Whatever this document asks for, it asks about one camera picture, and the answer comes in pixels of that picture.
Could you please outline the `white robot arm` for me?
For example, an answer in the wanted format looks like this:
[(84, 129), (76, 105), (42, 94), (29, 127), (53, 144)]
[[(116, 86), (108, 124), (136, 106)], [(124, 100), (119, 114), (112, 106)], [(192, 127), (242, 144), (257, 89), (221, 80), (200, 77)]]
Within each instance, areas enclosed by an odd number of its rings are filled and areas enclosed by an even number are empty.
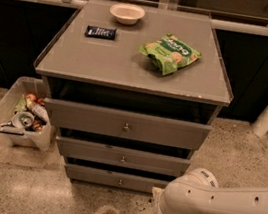
[(152, 189), (153, 214), (268, 214), (268, 188), (221, 188), (198, 168)]

